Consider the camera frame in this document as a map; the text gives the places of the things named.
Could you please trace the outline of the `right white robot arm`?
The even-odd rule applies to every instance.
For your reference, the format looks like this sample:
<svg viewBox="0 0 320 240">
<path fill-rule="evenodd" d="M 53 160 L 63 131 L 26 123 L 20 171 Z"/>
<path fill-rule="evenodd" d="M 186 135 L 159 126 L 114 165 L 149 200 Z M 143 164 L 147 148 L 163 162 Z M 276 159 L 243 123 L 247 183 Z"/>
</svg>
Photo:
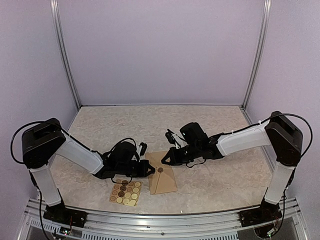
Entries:
<svg viewBox="0 0 320 240">
<path fill-rule="evenodd" d="M 242 129 L 208 136 L 197 122 L 180 129 L 181 137 L 171 130 L 165 134 L 173 145 L 161 163 L 168 166 L 188 166 L 197 158 L 219 160 L 231 154 L 254 148 L 271 146 L 276 154 L 276 166 L 263 196 L 256 218 L 266 222 L 279 211 L 279 202 L 291 184 L 296 167 L 307 153 L 303 150 L 303 133 L 289 120 L 303 117 L 274 111 L 270 117 Z"/>
</svg>

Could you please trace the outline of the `brown round seal sticker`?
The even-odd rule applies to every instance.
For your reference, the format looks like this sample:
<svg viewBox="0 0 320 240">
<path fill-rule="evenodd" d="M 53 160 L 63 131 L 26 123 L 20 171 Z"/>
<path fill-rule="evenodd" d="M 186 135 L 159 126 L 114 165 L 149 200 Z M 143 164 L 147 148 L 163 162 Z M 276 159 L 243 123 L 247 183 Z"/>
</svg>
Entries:
<svg viewBox="0 0 320 240">
<path fill-rule="evenodd" d="M 157 169 L 157 172 L 158 173 L 162 173 L 164 171 L 164 169 L 162 168 L 162 167 L 159 167 L 158 169 Z"/>
</svg>

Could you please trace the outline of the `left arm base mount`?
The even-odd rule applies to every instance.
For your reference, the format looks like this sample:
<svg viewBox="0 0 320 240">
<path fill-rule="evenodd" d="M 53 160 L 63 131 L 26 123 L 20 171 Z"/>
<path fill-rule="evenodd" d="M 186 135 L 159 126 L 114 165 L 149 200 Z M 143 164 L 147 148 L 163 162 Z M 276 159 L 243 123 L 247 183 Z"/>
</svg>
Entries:
<svg viewBox="0 0 320 240">
<path fill-rule="evenodd" d="M 63 200 L 57 205 L 47 205 L 43 214 L 46 220 L 79 228 L 85 226 L 87 216 L 88 213 L 85 211 L 66 207 Z"/>
</svg>

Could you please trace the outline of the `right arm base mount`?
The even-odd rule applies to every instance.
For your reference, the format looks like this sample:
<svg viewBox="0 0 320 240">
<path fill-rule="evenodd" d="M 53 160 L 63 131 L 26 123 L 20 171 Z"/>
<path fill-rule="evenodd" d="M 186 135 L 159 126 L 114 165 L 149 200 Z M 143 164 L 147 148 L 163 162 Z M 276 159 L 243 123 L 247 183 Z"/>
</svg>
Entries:
<svg viewBox="0 0 320 240">
<path fill-rule="evenodd" d="M 242 210 L 239 212 L 240 223 L 242 227 L 259 225 L 266 222 L 274 221 L 282 218 L 279 203 L 272 204 L 265 200 L 263 197 L 259 207 Z"/>
</svg>

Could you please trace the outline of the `brown kraft envelope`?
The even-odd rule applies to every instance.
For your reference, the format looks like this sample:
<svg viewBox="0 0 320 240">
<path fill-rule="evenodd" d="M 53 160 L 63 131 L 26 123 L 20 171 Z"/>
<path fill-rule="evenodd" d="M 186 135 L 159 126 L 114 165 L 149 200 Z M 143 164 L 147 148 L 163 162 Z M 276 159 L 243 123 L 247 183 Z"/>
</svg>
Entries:
<svg viewBox="0 0 320 240">
<path fill-rule="evenodd" d="M 159 195 L 177 192 L 177 184 L 174 171 L 171 166 L 161 163 L 162 158 L 166 155 L 166 151 L 147 152 L 145 157 L 149 163 L 155 168 L 155 173 L 148 176 L 149 190 L 151 195 Z M 158 173 L 158 168 L 163 168 L 162 173 Z"/>
</svg>

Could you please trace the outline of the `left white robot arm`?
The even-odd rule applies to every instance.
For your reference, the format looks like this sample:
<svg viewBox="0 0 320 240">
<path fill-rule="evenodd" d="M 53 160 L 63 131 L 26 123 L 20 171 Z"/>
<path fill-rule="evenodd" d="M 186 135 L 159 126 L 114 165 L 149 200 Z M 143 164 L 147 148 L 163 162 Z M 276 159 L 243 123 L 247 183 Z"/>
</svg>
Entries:
<svg viewBox="0 0 320 240">
<path fill-rule="evenodd" d="M 145 178 L 156 171 L 147 159 L 142 159 L 147 144 L 142 142 L 137 145 L 131 137 L 100 153 L 64 130 L 56 118 L 27 123 L 18 128 L 12 138 L 16 138 L 18 133 L 22 133 L 22 160 L 12 159 L 26 166 L 40 198 L 46 203 L 47 213 L 61 223 L 70 218 L 70 211 L 65 207 L 49 168 L 53 156 L 61 156 L 101 180 L 112 180 L 116 175 L 130 179 Z"/>
</svg>

